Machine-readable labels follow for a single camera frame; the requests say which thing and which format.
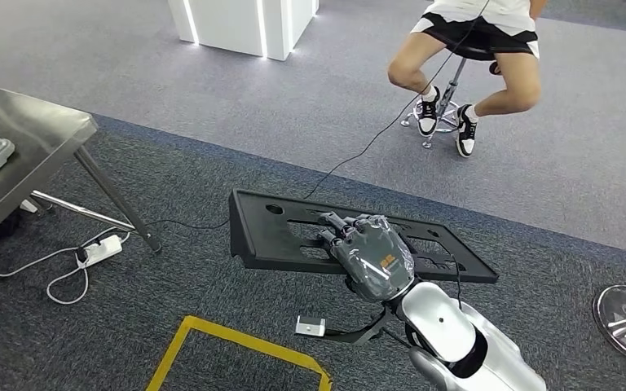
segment black shorts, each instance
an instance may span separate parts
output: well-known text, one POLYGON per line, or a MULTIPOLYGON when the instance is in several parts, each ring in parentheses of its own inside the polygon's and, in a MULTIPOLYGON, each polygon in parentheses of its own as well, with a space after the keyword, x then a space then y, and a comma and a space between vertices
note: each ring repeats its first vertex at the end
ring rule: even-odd
POLYGON ((447 45, 450 51, 455 51, 458 44, 462 48, 473 47, 481 51, 479 55, 478 51, 467 53, 457 47, 457 55, 472 59, 489 60, 494 53, 529 53, 539 57, 539 38, 536 32, 521 31, 509 35, 497 25, 486 21, 483 16, 475 20, 447 21, 441 15, 428 12, 421 17, 413 32, 429 34, 447 45))

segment power cord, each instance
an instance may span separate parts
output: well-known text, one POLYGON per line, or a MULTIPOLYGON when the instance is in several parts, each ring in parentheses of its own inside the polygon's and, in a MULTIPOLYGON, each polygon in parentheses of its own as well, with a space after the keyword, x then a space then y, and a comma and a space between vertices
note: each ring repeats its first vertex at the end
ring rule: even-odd
MULTIPOLYGON (((483 12, 486 10, 486 7, 488 7, 488 4, 491 2, 491 0, 486 0, 486 3, 483 4, 483 8, 481 8, 481 11, 478 12, 478 15, 474 18, 474 20, 471 22, 471 25, 469 27, 469 30, 467 30, 466 34, 464 37, 462 37, 462 39, 455 45, 455 47, 450 51, 450 54, 447 56, 447 58, 443 61, 442 64, 440 64, 440 67, 438 68, 438 71, 435 72, 435 74, 433 75, 432 78, 430 78, 430 80, 428 81, 428 83, 426 84, 426 86, 423 88, 423 90, 421 91, 421 93, 416 94, 416 96, 414 96, 409 103, 407 103, 402 110, 399 112, 399 114, 394 118, 394 120, 392 120, 392 122, 390 124, 388 124, 383 130, 381 130, 380 132, 378 132, 372 139, 371 141, 366 145, 366 148, 363 149, 363 151, 361 151, 360 153, 342 161, 341 163, 339 163, 338 165, 335 165, 333 167, 333 169, 329 170, 313 187, 313 190, 311 190, 308 195, 306 195, 305 197, 303 197, 304 200, 307 200, 309 197, 313 196, 313 194, 315 193, 316 190, 318 190, 318 187, 320 187, 320 185, 325 181, 325 179, 327 179, 330 175, 332 175, 334 173, 334 171, 340 167, 342 167, 343 165, 345 165, 346 163, 349 163, 350 161, 357 159, 359 157, 361 157, 364 153, 366 153, 368 151, 368 149, 373 145, 373 143, 375 143, 375 141, 383 134, 385 133, 390 127, 392 127, 392 125, 394 125, 397 120, 399 120, 399 118, 402 117, 402 115, 404 115, 404 112, 407 110, 407 108, 409 106, 412 105, 412 103, 414 103, 414 101, 421 96, 421 94, 428 88, 431 86, 431 84, 433 83, 433 80, 435 80, 435 78, 443 71, 443 68, 445 68, 445 65, 447 65, 447 62, 450 60, 450 58, 452 58, 452 56, 455 54, 455 51, 457 50, 457 48, 459 48, 461 46, 462 43, 464 43, 464 41, 466 40, 466 38, 471 34, 471 32, 474 30, 474 26, 476 26, 477 23, 477 19, 479 17, 481 17, 481 15, 483 15, 483 12)), ((174 224, 179 224, 180 226, 185 226, 187 228, 191 228, 194 230, 214 230, 214 229, 218 229, 221 228, 222 226, 226 225, 229 222, 229 219, 227 219, 225 222, 222 222, 221 224, 217 225, 217 226, 191 226, 189 224, 183 223, 183 222, 177 222, 175 220, 170 220, 170 219, 163 219, 163 220, 159 220, 156 222, 151 222, 148 225, 152 225, 152 224, 157 224, 160 222, 172 222, 174 224)), ((462 310, 462 301, 461 301, 461 274, 460 274, 460 264, 459 262, 457 262, 454 258, 453 255, 450 254, 450 256, 452 257, 452 262, 454 262, 455 264, 455 269, 456 269, 456 273, 457 273, 457 302, 459 303, 460 306, 460 310, 462 310)))
MULTIPOLYGON (((109 228, 109 229, 107 229, 107 230, 105 230, 105 231, 102 231, 101 233, 97 234, 97 235, 96 235, 96 236, 94 236, 92 239, 87 240, 87 241, 86 241, 84 244, 82 244, 80 247, 62 248, 62 249, 60 249, 60 250, 58 250, 58 251, 55 251, 55 252, 53 252, 53 253, 51 253, 51 254, 49 254, 49 255, 45 256, 45 257, 42 257, 42 258, 37 259, 36 261, 30 262, 29 264, 27 264, 27 265, 25 265, 25 266, 22 266, 22 267, 20 267, 19 269, 12 271, 11 273, 0 274, 0 279, 5 279, 5 278, 11 277, 11 276, 13 276, 13 275, 17 275, 17 274, 18 274, 18 273, 20 273, 21 271, 23 271, 23 270, 25 270, 25 269, 28 269, 28 268, 30 268, 30 267, 32 267, 32 266, 35 266, 35 265, 37 265, 38 263, 40 263, 40 262, 42 262, 42 261, 46 261, 47 259, 50 259, 50 258, 52 258, 52 257, 55 257, 55 256, 57 256, 57 255, 59 255, 59 254, 61 254, 61 253, 67 253, 67 252, 72 252, 72 251, 73 251, 73 252, 75 252, 75 258, 76 258, 77 268, 76 268, 75 270, 73 270, 73 271, 71 271, 71 272, 69 272, 69 273, 65 274, 65 275, 62 275, 62 276, 60 276, 60 277, 58 277, 58 278, 56 278, 56 279, 53 279, 53 280, 52 280, 52 281, 51 281, 51 282, 50 282, 50 283, 46 286, 46 295, 47 295, 50 299, 52 299, 54 302, 56 302, 56 303, 58 303, 58 304, 61 304, 61 305, 70 305, 70 304, 75 304, 75 303, 79 302, 79 301, 80 301, 80 300, 81 300, 81 299, 82 299, 82 298, 86 295, 86 293, 87 293, 87 289, 88 289, 88 287, 89 287, 89 283, 90 283, 90 280, 89 280, 88 275, 87 275, 87 264, 86 264, 87 259, 84 259, 84 260, 81 260, 81 259, 80 259, 80 257, 85 257, 85 258, 86 258, 86 253, 85 253, 84 248, 85 248, 87 245, 89 245, 89 244, 91 244, 91 243, 93 243, 93 242, 95 242, 95 241, 99 241, 99 238, 100 238, 100 237, 102 237, 103 235, 106 235, 106 234, 109 234, 109 233, 112 233, 112 232, 115 232, 115 231, 119 231, 119 230, 118 230, 117 228, 109 228), (71 275, 76 274, 76 273, 77 273, 78 271, 80 271, 80 270, 83 270, 83 273, 85 274, 85 289, 83 290, 83 292, 82 292, 82 294, 81 294, 80 296, 78 296, 76 299, 71 300, 71 301, 62 301, 62 300, 60 300, 60 299, 58 299, 58 298, 54 297, 54 295, 53 295, 53 294, 51 294, 51 286, 52 286, 52 285, 54 285, 55 283, 58 283, 59 281, 61 281, 61 280, 63 280, 63 279, 66 279, 66 278, 70 277, 71 275)), ((125 243, 125 242, 128 240, 128 238, 129 238, 129 237, 130 237, 130 232, 126 232, 126 237, 124 237, 124 238, 121 240, 121 243, 122 243, 122 244, 123 244, 123 243, 125 243)))
POLYGON ((388 336, 390 336, 390 338, 392 338, 393 340, 396 340, 397 342, 399 342, 401 345, 403 345, 405 348, 407 349, 411 349, 412 345, 409 344, 407 341, 403 340, 402 338, 400 338, 397 334, 394 334, 393 332, 391 332, 390 330, 387 329, 387 327, 383 327, 382 331, 387 334, 388 336))

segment sneaker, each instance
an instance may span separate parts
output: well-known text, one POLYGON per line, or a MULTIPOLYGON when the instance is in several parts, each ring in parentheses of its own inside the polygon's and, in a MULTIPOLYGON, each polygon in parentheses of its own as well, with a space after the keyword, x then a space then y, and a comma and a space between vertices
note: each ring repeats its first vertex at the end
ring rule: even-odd
POLYGON ((478 122, 472 122, 466 116, 466 109, 469 104, 457 109, 455 115, 455 121, 457 123, 457 129, 460 130, 457 136, 457 151, 462 157, 471 156, 471 152, 474 150, 474 137, 476 136, 476 125, 478 122))
POLYGON ((435 132, 435 126, 438 123, 438 116, 436 112, 438 109, 435 107, 440 100, 440 90, 435 88, 435 98, 433 101, 421 100, 421 107, 419 112, 419 133, 423 137, 430 137, 435 132))

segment leg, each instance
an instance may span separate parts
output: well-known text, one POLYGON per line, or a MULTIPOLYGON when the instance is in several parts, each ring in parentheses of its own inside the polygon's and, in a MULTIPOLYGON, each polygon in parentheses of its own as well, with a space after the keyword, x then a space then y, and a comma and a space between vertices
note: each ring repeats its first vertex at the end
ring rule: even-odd
POLYGON ((421 107, 418 114, 419 133, 430 137, 437 124, 436 103, 440 93, 425 78, 421 66, 445 44, 423 32, 412 32, 387 69, 390 82, 406 90, 421 94, 421 107))
POLYGON ((429 85, 421 66, 444 48, 444 43, 426 33, 409 34, 387 69, 390 82, 417 94, 424 94, 429 85))
POLYGON ((135 230, 145 239, 152 251, 158 252, 161 249, 160 242, 148 232, 148 228, 145 226, 138 214, 126 203, 126 201, 118 194, 117 189, 112 185, 112 182, 99 168, 95 160, 92 159, 90 153, 85 147, 80 147, 75 152, 77 161, 80 162, 82 167, 90 174, 90 176, 97 182, 99 187, 102 188, 104 193, 113 201, 113 203, 121 210, 121 212, 128 218, 131 224, 135 227, 135 230))
POLYGON ((529 53, 499 53, 496 59, 505 79, 505 90, 477 103, 476 115, 512 114, 533 108, 541 94, 538 59, 529 53))

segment stainless steel table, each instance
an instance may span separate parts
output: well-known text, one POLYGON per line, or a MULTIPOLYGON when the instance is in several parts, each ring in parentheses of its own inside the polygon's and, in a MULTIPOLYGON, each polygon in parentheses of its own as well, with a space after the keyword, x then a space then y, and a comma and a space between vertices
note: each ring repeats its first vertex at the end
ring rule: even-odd
POLYGON ((0 223, 23 200, 32 196, 109 223, 120 230, 137 231, 153 251, 159 251, 159 240, 150 234, 138 214, 85 149, 85 142, 96 131, 97 125, 90 114, 0 89, 0 138, 7 138, 15 144, 15 152, 0 169, 0 223), (130 223, 36 190, 73 156, 130 223))

